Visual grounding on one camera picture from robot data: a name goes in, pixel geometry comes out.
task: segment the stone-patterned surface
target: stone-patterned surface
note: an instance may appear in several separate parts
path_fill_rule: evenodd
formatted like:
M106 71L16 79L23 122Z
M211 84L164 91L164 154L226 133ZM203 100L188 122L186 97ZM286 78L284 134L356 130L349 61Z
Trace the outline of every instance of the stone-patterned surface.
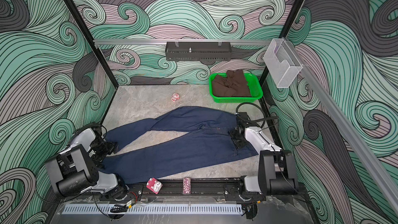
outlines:
M173 93L180 94L180 99L176 102L171 101ZM235 113L237 105L238 103L215 103L209 94L208 85L121 86L117 90L103 125L111 130L144 118L156 118L181 106L209 107ZM261 112L254 106L244 105L239 111L247 112L251 119L262 118ZM271 138L269 130L266 129L264 132ZM127 145L118 154L153 146L184 134L185 132L150 131ZM235 162L182 172L165 178L216 178L256 175L258 159L258 156L249 157Z

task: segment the wave-patterned wall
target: wave-patterned wall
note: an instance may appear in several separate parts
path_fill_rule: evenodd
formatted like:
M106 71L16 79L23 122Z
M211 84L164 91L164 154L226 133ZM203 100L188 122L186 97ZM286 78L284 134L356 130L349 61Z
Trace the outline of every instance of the wave-patterned wall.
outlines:
M398 182L398 0L305 0L288 38L369 148ZM321 223L398 223L398 217L298 75L267 77L266 100L295 154Z
M73 0L94 38L271 39L294 0ZM207 84L210 73L260 76L264 48L234 47L230 62L168 62L165 46L102 46L121 85Z
M71 19L63 0L0 0L1 223L50 218L56 205L34 193L55 201L44 161L115 91Z

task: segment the metal rail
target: metal rail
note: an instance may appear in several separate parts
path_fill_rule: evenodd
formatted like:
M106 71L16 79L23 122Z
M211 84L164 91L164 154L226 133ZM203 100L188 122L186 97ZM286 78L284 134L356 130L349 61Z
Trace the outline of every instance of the metal rail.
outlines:
M145 39L145 38L103 38L94 39L95 45L166 45L167 42L230 42L231 45L268 46L271 39Z

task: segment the pink and white toy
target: pink and white toy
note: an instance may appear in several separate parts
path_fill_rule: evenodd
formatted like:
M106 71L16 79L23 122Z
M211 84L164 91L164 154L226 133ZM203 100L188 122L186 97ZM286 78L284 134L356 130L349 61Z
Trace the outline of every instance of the pink and white toy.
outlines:
M147 182L147 188L152 190L153 193L159 193L159 190L162 188L162 183L156 180L155 178L151 177Z

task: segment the red and white object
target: red and white object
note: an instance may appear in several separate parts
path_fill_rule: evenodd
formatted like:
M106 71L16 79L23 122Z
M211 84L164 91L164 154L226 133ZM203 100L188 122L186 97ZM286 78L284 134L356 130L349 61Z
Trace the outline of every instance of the red and white object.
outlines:
M182 179L182 194L191 194L191 178L189 177L184 177L184 179Z
M159 190L162 188L163 184L156 180L155 178L151 177L147 182L147 188L152 190L153 193L159 193Z

